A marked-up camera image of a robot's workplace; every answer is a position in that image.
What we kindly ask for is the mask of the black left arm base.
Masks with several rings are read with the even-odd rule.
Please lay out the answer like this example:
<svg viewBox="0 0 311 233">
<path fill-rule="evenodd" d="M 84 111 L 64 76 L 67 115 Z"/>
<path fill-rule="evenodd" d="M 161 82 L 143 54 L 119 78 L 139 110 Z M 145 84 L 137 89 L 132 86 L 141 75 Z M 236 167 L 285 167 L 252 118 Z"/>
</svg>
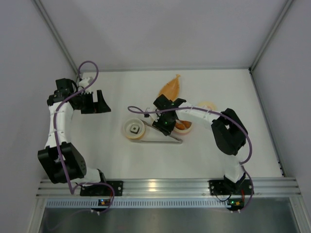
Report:
<svg viewBox="0 0 311 233">
<path fill-rule="evenodd" d="M 80 189 L 80 196 L 82 197 L 101 197 L 101 196 L 122 196 L 123 192 L 123 181 L 107 181 L 107 185 L 102 184 L 91 184 L 84 185 Z"/>
</svg>

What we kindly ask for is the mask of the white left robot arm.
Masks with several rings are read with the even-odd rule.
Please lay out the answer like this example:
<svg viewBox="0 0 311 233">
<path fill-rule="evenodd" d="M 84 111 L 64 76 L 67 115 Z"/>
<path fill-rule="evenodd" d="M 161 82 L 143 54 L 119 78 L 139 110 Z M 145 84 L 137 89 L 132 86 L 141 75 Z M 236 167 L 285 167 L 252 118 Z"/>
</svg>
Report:
<svg viewBox="0 0 311 233">
<path fill-rule="evenodd" d="M 50 181 L 56 183 L 105 182 L 105 176 L 99 169 L 88 168 L 84 157 L 71 141 L 71 121 L 75 110 L 82 114 L 102 114 L 111 112 L 102 91 L 97 90 L 97 99 L 93 92 L 82 90 L 90 84 L 92 78 L 75 84 L 70 79 L 56 80 L 56 90 L 47 99 L 50 112 L 50 129 L 44 149 L 37 157 Z"/>
</svg>

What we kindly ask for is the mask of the metal serving tongs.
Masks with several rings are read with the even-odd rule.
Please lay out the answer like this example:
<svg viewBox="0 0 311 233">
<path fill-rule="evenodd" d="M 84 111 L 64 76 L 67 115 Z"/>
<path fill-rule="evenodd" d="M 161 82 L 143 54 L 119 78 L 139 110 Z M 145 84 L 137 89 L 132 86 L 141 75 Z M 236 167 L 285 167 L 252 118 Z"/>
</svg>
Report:
<svg viewBox="0 0 311 233">
<path fill-rule="evenodd" d="M 163 136 L 162 133 L 154 128 L 150 123 L 142 120 L 145 124 L 145 135 L 140 140 L 130 140 L 135 143 L 147 143 L 147 144 L 175 144 L 180 145 L 183 140 L 175 136 Z"/>
</svg>

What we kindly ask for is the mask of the black white sushi piece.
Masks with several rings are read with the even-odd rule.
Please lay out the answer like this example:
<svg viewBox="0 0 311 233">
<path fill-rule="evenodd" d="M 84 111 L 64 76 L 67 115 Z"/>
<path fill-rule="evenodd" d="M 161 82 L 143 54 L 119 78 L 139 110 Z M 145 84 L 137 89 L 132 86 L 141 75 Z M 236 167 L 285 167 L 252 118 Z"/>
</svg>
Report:
<svg viewBox="0 0 311 233">
<path fill-rule="evenodd" d="M 132 124 L 130 127 L 130 132 L 133 134 L 138 134 L 140 131 L 140 126 L 137 124 Z"/>
</svg>

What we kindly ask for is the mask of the cream lid pink smiley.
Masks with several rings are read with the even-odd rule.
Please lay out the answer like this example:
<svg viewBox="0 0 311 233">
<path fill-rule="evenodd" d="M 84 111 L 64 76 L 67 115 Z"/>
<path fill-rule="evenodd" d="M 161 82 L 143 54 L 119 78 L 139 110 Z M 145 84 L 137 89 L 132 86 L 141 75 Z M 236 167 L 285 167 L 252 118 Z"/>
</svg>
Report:
<svg viewBox="0 0 311 233">
<path fill-rule="evenodd" d="M 208 111 L 216 111 L 217 110 L 216 105 L 210 101 L 202 101 L 202 102 L 197 104 L 197 107 L 202 108 L 202 109 L 206 109 Z"/>
</svg>

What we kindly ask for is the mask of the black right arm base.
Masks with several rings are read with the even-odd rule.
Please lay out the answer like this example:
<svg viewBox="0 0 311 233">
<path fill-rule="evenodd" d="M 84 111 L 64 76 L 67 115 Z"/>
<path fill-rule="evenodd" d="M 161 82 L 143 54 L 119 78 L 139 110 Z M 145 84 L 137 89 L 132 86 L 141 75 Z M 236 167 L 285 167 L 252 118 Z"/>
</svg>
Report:
<svg viewBox="0 0 311 233">
<path fill-rule="evenodd" d="M 228 179 L 209 180 L 208 185 L 212 196 L 241 195 L 242 191 L 245 195 L 254 194 L 249 179 L 242 179 L 236 183 Z"/>
</svg>

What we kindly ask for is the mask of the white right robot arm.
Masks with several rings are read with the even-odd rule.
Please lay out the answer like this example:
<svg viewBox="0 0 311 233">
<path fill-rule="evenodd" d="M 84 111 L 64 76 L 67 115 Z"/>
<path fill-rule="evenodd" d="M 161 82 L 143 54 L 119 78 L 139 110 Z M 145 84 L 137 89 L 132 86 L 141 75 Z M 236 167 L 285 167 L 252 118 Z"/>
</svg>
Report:
<svg viewBox="0 0 311 233">
<path fill-rule="evenodd" d="M 191 105 L 184 99 L 175 101 L 160 95 L 153 103 L 156 117 L 153 127 L 165 136 L 171 134 L 177 121 L 189 121 L 211 129 L 217 148 L 225 154 L 224 188 L 236 193 L 243 181 L 245 172 L 236 158 L 238 151 L 246 143 L 248 132 L 235 111 L 227 108 L 223 112 Z"/>
</svg>

